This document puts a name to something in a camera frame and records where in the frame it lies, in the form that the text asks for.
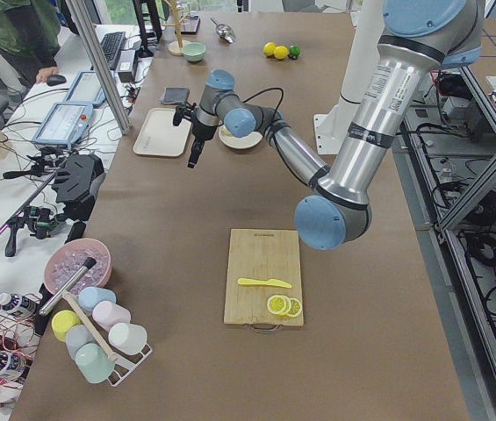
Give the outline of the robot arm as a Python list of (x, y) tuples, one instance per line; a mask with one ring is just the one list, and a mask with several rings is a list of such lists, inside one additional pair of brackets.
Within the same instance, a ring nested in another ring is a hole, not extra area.
[(282, 118), (276, 108), (249, 104), (234, 92), (226, 70), (208, 76), (198, 104), (176, 108), (173, 123), (192, 124), (189, 168), (219, 125), (236, 138), (260, 133), (285, 166), (313, 195), (295, 210), (299, 237), (318, 250), (335, 249), (361, 237), (371, 222), (367, 189), (391, 147), (421, 78), (436, 69), (460, 68), (481, 51), (481, 1), (386, 1), (379, 60), (341, 147), (328, 166)]

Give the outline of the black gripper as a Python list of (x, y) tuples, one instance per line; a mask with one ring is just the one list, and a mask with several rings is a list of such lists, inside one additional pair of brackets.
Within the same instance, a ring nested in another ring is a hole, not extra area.
[(212, 140), (218, 129), (217, 125), (206, 125), (205, 123), (199, 121), (196, 117), (191, 119), (192, 124), (192, 134), (195, 137), (190, 150), (190, 157), (188, 159), (187, 167), (194, 168), (198, 159), (203, 152), (205, 142)]

